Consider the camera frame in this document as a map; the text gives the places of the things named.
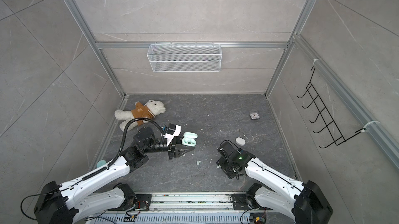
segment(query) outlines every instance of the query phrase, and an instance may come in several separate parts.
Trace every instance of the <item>floor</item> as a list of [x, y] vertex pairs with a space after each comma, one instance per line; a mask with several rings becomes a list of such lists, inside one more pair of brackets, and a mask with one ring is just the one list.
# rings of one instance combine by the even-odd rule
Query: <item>floor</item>
[[[229, 179], [216, 161], [220, 142], [243, 137], [243, 147], [263, 162], [287, 176], [293, 177], [292, 164], [282, 143], [272, 112], [264, 95], [131, 95], [125, 110], [134, 103], [154, 99], [165, 104], [166, 112], [155, 117], [162, 126], [175, 123], [182, 132], [198, 133], [193, 152], [183, 157], [168, 159], [167, 153], [149, 153], [149, 161], [133, 173], [111, 182], [101, 190], [116, 183], [128, 183], [140, 191], [246, 191], [257, 182], [242, 176]], [[257, 111], [260, 119], [252, 120], [249, 112]], [[130, 145], [137, 128], [128, 132], [125, 147]], [[121, 143], [122, 131], [117, 127], [105, 153], [111, 160]]]

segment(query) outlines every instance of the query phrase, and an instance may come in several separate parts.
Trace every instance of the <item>teddy bear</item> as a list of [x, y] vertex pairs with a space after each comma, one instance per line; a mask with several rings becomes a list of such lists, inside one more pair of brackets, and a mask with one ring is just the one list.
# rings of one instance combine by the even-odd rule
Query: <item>teddy bear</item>
[[[124, 131], [126, 124], [133, 118], [146, 117], [152, 119], [153, 117], [161, 113], [165, 113], [166, 111], [164, 104], [161, 101], [150, 100], [145, 105], [143, 105], [140, 102], [136, 102], [135, 105], [136, 108], [132, 111], [123, 111], [123, 110], [115, 111], [115, 118], [117, 120], [125, 120], [119, 125], [122, 131]], [[132, 124], [130, 124], [127, 130], [129, 131], [134, 127], [140, 126], [144, 123], [147, 123], [147, 121], [133, 122]]]

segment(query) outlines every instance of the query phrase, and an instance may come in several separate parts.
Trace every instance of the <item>metal rail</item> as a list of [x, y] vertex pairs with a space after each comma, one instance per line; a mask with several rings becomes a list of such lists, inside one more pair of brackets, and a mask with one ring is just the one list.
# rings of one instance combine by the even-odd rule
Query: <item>metal rail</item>
[[304, 7], [302, 8], [301, 13], [299, 14], [297, 23], [295, 24], [295, 27], [291, 33], [291, 36], [289, 38], [289, 45], [287, 50], [285, 50], [280, 58], [280, 61], [277, 64], [277, 67], [273, 73], [272, 78], [270, 79], [269, 85], [267, 86], [267, 89], [265, 91], [266, 97], [270, 96], [274, 86], [276, 85], [277, 79], [280, 76], [280, 73], [287, 62], [288, 56], [290, 55], [290, 52], [293, 48], [292, 45], [292, 37], [295, 34], [299, 34], [302, 31], [302, 28], [304, 27], [306, 20], [309, 17], [310, 12], [312, 11], [314, 4], [316, 3], [317, 0], [306, 0]]
[[119, 83], [117, 77], [112, 70], [112, 67], [108, 64], [107, 59], [105, 58], [104, 54], [96, 47], [96, 41], [94, 39], [93, 33], [90, 30], [88, 24], [86, 23], [85, 19], [82, 16], [82, 13], [79, 11], [79, 8], [76, 5], [74, 0], [64, 0], [65, 4], [67, 5], [69, 11], [71, 12], [72, 16], [74, 17], [76, 23], [78, 24], [80, 30], [82, 31], [83, 35], [86, 37], [89, 45], [93, 49], [94, 53], [96, 54], [97, 58], [99, 59], [102, 67], [104, 67], [105, 71], [108, 74], [108, 77], [111, 79], [111, 82], [114, 84], [115, 88], [117, 89], [119, 95], [123, 98], [125, 93], [122, 89], [121, 84]]
[[97, 42], [97, 48], [148, 48], [151, 44], [219, 44], [223, 48], [287, 48], [288, 42], [277, 42], [277, 41], [263, 41], [263, 42], [202, 42], [202, 41], [191, 41], [191, 42], [142, 42], [142, 41], [135, 41], [135, 42]]
[[[353, 92], [345, 85], [345, 83], [332, 71], [327, 63], [321, 59], [315, 50], [300, 35], [294, 34], [293, 40], [295, 44], [306, 54], [313, 62], [319, 73], [326, 82], [336, 92], [344, 105], [352, 113], [352, 115], [362, 124], [376, 121], [376, 118], [362, 104], [362, 102], [353, 94]], [[376, 143], [382, 152], [392, 162], [393, 166], [399, 170], [399, 143], [389, 134], [389, 132], [379, 123], [371, 123], [367, 126], [367, 133]]]

